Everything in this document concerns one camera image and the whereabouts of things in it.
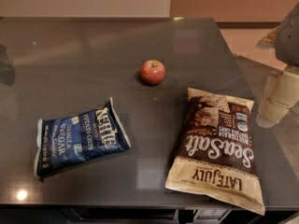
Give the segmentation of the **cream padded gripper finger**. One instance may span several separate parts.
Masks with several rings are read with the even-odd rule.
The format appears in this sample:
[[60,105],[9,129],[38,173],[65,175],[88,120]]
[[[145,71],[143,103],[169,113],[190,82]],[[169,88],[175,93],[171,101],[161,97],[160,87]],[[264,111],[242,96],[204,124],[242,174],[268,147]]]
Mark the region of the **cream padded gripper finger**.
[[264,87],[256,122],[263,128],[278,124],[299,102],[299,67],[272,72]]

